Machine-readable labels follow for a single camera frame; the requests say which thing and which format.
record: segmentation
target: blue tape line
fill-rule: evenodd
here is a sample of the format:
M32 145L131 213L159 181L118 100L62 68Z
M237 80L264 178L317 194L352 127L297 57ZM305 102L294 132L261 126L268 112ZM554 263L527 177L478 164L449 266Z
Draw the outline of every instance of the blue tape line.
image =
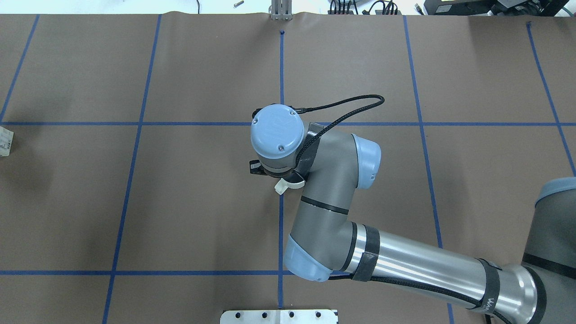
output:
M288 270L283 276L293 276ZM106 270L0 270L0 276L111 276ZM115 276L277 276L277 270L117 270Z
M250 126L250 122L0 122L13 126ZM318 122L328 125L330 122ZM512 122L423 122L424 126L553 126L558 123L512 123ZM560 123L576 126L576 123ZM420 126L419 122L342 122L338 126Z
M280 30L280 104L284 104L284 29Z
M117 276L277 276L276 270L118 270Z
M0 270L0 276L110 276L97 270Z
M284 195L280 195L279 199L279 219L278 219L278 308L284 307Z
M137 126L138 122L1 122L15 126Z
M280 103L284 104L284 30L280 30ZM278 199L278 309L284 307L284 195Z
M556 126L556 123L423 122L424 126Z
M540 60L538 58L538 53L536 52L536 46L534 45L534 38L532 37L532 22L526 23L526 30L528 31L528 38L530 39L530 46L532 46L532 54L534 54L534 61L536 61L536 67L538 68L538 73L540 73L540 78L542 79L542 84L544 85L544 90L546 91L546 96L548 97L548 102L550 103L550 109L552 109L552 114L556 120L556 125L558 127L558 132L560 133L560 138L562 139L562 144L564 145L564 150L566 151L566 156L568 157L568 162L570 163L570 168L572 168L572 174L576 176L576 167L574 167L574 161L572 160L572 154L570 154L570 149L568 148L568 143L564 137L564 131L560 125L560 119L558 118L558 113L556 112L556 107L554 107L554 102L552 101L552 95L550 95L550 89L548 89L548 83L544 77L544 72L542 72L542 67L540 66Z
M426 175L428 177L428 188L430 189L430 201L432 202L432 212L434 214L434 226L436 228L436 240L438 247L442 248L442 233L440 231L440 222L438 221L438 209L436 208L436 196L434 194L434 183L432 181L432 172L430 169L430 160L428 157L428 147L426 144L426 135L424 133L424 122L422 119L422 110L420 108L420 97L418 95L418 86L416 84L416 73L414 72L414 59L412 58L412 47L410 46L410 33L408 32L408 21L404 18L404 34L406 35L406 47L408 48L408 60L410 61L410 73L412 74L412 86L414 87L414 100L416 101L416 111L418 112L418 122L420 123L420 137L422 138L422 149L424 151L424 161L426 163ZM454 315L452 305L448 305L448 320L454 324Z
M448 321L450 324L454 324L454 312L452 311L452 304L448 303L446 306L448 307Z
M152 68L154 66L154 56L156 54L156 45L158 43L158 34L160 32L160 22L162 15L158 15L156 21L156 32L154 34L154 43L152 45L152 53L150 54L150 65L148 66L148 75L146 77L146 85L144 88L144 96L142 98L142 108L140 110L140 119L138 130L136 132L136 140L134 141L134 150L132 152L132 162L130 163L130 172L128 173L128 182L126 184L126 194L124 195L124 204L122 206L122 216L120 217L120 226L118 228L118 236L116 238L116 248L114 250L114 259L112 261L112 274L110 275L110 282L108 283L108 293L106 295L106 303L104 305L104 315L102 317L102 324L108 322L108 313L110 311L110 302L112 300L112 290L114 288L114 279L116 276L116 267L118 266L118 256L120 254L120 244L122 243L122 233L124 232L124 222L126 220L126 211L128 209L128 200L130 198L130 189L132 188L132 178L134 177L134 167L136 165L136 157L138 155L138 145L140 143L140 134L142 133L142 122L144 120L144 113L146 110L146 100L148 97L148 88L150 87L150 79L152 77Z
M22 51L22 56L20 56L20 61L18 62L18 66L16 67L16 72L14 72L12 83L10 84L10 88L8 89L8 94L6 95L6 100L4 100L4 106L2 106L2 111L0 112L0 122L4 118L4 114L6 113L6 109L8 108L8 103L10 102L12 91L14 90L14 86L16 85L16 80L18 79L18 75L20 74L20 69L22 68L22 64L24 63L24 58L26 57L26 53L28 52L28 47L30 47L32 36L34 36L34 31L36 30L36 26L38 25L38 19L40 19L39 14L37 14L36 18L34 19L34 24L32 24L32 29L30 30L30 34L28 35L26 46L24 46L24 51Z
M143 122L144 126L250 126L251 122Z

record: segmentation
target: metal stand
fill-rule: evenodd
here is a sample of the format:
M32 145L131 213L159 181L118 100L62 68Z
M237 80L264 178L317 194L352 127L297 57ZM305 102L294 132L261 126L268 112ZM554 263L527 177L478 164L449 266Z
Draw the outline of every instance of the metal stand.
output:
M292 20L292 0L272 0L270 18L272 20Z

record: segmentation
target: black velcro strap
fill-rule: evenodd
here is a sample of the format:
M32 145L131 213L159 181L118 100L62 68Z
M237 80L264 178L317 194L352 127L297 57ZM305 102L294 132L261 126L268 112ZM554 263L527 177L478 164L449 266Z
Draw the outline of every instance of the black velcro strap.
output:
M352 277L352 280L356 281L369 281L372 278L380 254L380 233L373 227L366 225L364 227L366 228L366 247Z
M308 142L312 137L316 136L324 126L316 123L310 123L308 126L308 132L306 133L306 137L303 140L303 143ZM295 172L301 175L305 180L308 179L308 172L310 168L312 168L312 164L314 164L314 159L316 159L316 152L318 151L318 145L320 144L321 138L317 141L312 143L312 145L304 151L302 156L300 157L300 161L296 166Z
M544 317L544 313L546 312L546 289L542 279L540 279L540 276L538 276L538 274L533 269L527 266L524 268L530 273L532 279L534 279L534 283L536 284L536 311L534 311L534 315L532 315L532 318L528 324L540 324L542 318Z
M563 265L528 253L524 253L522 262L560 274L561 276L576 279L576 269L571 266Z
M307 204L311 204L311 205L313 205L313 206L316 206L316 207L320 207L320 208L323 208L323 209L328 209L328 210L330 210L331 212L348 215L348 209L344 209L344 208L332 206L332 205L329 205L329 204L325 204L325 203L323 203L323 202L321 202L321 201L314 200L314 199L311 199L311 198L308 198L308 197L305 197L305 196L302 196L302 197L300 198L300 200L306 202Z
M478 261L482 263L482 266L484 266L484 271L486 272L486 289L484 290L484 296L480 300L480 306L469 308L469 310L492 314L494 312L494 308L496 307L498 296L500 295L500 274L498 273L499 268L491 265L484 259L478 259Z
M354 249L356 249L356 238L358 237L358 228L355 222L351 223L352 223L352 240L350 240L350 249L348 250L348 256L346 257L344 266L342 266L342 269L340 269L340 271L348 269L350 261L352 261L352 256L354 255Z

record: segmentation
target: silver arm tube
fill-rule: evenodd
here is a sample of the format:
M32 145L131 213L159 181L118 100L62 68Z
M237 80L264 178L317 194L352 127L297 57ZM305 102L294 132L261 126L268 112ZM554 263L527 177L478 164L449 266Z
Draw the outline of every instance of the silver arm tube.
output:
M358 168L352 136L330 131L322 137L290 237L331 270L356 273L366 252L366 227L347 221ZM486 271L475 258L378 231L379 252L372 276L421 282L480 301ZM289 270L298 274L295 269ZM498 271L500 291L494 311L512 323L528 323L536 311L536 284L520 265ZM474 305L441 293L403 287L465 308Z
M462 293L474 300L484 296L486 274L474 258L438 247L379 231L380 253L372 276L411 280ZM354 273L366 246L366 228L358 225L353 257L346 272ZM499 272L500 294L495 311L513 323L528 323L536 310L536 285L526 269L519 265ZM465 308L474 305L450 296L416 288L413 292L441 298Z

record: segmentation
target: black cable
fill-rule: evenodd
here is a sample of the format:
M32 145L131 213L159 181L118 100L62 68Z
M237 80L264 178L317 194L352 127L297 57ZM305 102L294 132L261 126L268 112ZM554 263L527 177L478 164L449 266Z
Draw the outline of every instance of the black cable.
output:
M352 274L345 275L345 276L331 276L331 277L328 277L328 280L352 279L352 277L353 277ZM408 279L387 278L387 277L371 277L370 280L383 282L385 284L393 284L393 285L399 285L399 286L404 286L404 287L410 287L410 288L416 288L416 289L422 289L425 291L440 293L442 295L446 295L446 296L450 296L450 297L453 297L456 299L460 299L464 302L467 302L469 304L474 305L475 307L480 307L482 305L480 301L478 301L478 300L476 300L470 296L467 296L463 293L459 293L459 292L456 292L456 291L453 291L450 289L437 287L437 286L430 285L430 284L425 284L423 282L418 282L418 281L408 280ZM494 316L496 316L500 320L502 320L502 322L504 322L505 324L512 324L512 322L510 322L507 318L505 318L499 312L494 311L493 314L494 314Z
M382 11L382 14L390 14L390 10L391 10L393 4L394 4L394 2L392 2L392 0L390 0L390 2L388 2L388 6L386 6L386 8Z
M368 9L366 14L370 14L370 12L372 11L372 8L374 8L374 5L379 3L379 2L382 3L382 13L384 13L384 10L386 10L386 2L388 2L388 1L378 0L370 6L370 9Z
M362 111L366 111L368 109L372 109L374 107L378 107L381 104L384 103L384 97L380 96L380 95L363 95L363 96L356 96L356 97L352 97L352 98L348 98L348 99L344 99L341 100L339 102L336 103L332 103L332 104L327 104L325 106L319 106L319 107L313 107L313 108L299 108L296 109L296 112L299 114L304 114L306 112L311 112L311 111L316 111L316 110L321 110L321 109L326 109L326 108L331 108L334 106L339 106L341 104L345 104L345 103L349 103L351 101L356 101L356 100L360 100L360 99L369 99L369 98L374 98L374 99L378 99L378 102L373 103L373 104L369 104L367 106L358 108L356 110L352 110L350 112L348 112L347 114L344 114L343 116L341 116L340 118L338 118L337 120L333 121L330 125L326 126L325 128L323 128L321 131L319 131L314 137L312 137L310 140L308 140L306 143L304 143L304 145L302 146L302 149L300 149L300 152L298 152L298 154L296 155L296 165L295 167L298 166L298 163L300 162L300 158L302 157L302 154L304 154L304 151L306 151L312 144L314 144L314 142L316 142L316 140L318 140L322 135L324 135L327 131L331 130L334 126L338 125L339 123L341 123L342 121L344 121L345 119L352 117Z
M422 8L420 7L420 5L418 5L417 3L414 5L414 9L416 9L416 11L424 16L424 12L422 11Z

